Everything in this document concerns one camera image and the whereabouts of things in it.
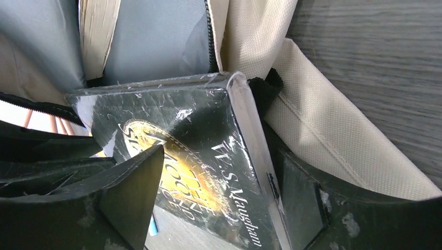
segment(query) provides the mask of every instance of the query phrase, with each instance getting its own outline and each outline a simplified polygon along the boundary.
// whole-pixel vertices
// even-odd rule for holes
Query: gold emblem
[[[183,212],[191,220],[197,216],[222,216],[231,213],[222,183],[191,149],[169,133],[144,120],[132,119],[120,127],[131,157],[152,147],[164,146],[163,173],[158,196],[168,206]]]

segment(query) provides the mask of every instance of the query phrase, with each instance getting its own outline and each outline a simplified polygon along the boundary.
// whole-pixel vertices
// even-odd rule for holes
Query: zipper
[[[208,0],[204,0],[206,5],[206,14],[207,14],[207,30],[208,30],[208,59],[209,59],[209,72],[208,73],[218,73],[218,63],[216,62],[215,55],[215,42],[213,39],[213,30],[212,30],[212,17],[210,16],[210,11],[208,7]]]
[[[36,103],[22,97],[5,94],[2,92],[0,92],[0,100],[12,104],[14,106],[55,116],[57,118],[70,121],[78,126],[85,128],[80,118],[77,116],[77,114],[71,107],[66,107],[54,103]]]

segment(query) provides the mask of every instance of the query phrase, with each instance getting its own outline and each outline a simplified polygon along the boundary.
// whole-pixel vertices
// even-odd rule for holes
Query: black book cover
[[[232,77],[98,87],[67,99],[106,155],[120,163],[164,145],[157,206],[243,249],[287,249],[281,246],[288,240],[278,238],[285,227],[274,224],[268,206],[269,197],[274,207],[280,202],[276,177],[267,173],[271,193],[258,181],[243,136],[251,128],[239,128],[238,115],[244,114],[235,114],[227,91]],[[262,131],[259,119],[251,123]],[[252,147],[268,154],[266,144]]]

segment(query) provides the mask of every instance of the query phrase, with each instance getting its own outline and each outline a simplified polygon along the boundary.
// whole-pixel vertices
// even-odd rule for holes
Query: pencil
[[[156,227],[155,219],[153,218],[153,215],[152,215],[151,222],[149,223],[149,235],[155,236],[157,234],[158,234],[158,228]]]

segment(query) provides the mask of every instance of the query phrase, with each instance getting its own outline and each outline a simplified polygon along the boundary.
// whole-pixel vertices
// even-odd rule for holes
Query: stitched seam
[[[309,122],[302,119],[299,111],[296,109],[295,105],[284,95],[284,93],[279,94],[279,98],[284,102],[285,105],[294,113],[298,119],[304,123],[307,128],[309,128],[315,137],[320,141],[320,143],[333,155],[333,157],[341,164],[344,170],[354,179],[356,183],[363,186],[366,189],[372,190],[372,188],[353,170],[353,168],[345,161],[345,159],[331,146],[331,144],[317,131],[313,126],[310,126]]]
[[[20,74],[18,72],[17,57],[15,55],[14,47],[12,46],[12,44],[10,42],[9,42],[9,47],[11,48],[11,51],[13,52],[13,56],[14,56],[15,72],[17,74],[17,80],[18,80],[18,89],[23,97],[25,97],[29,100],[33,100],[32,98],[29,97],[29,95],[26,93],[26,91],[23,90],[23,84],[21,82]]]

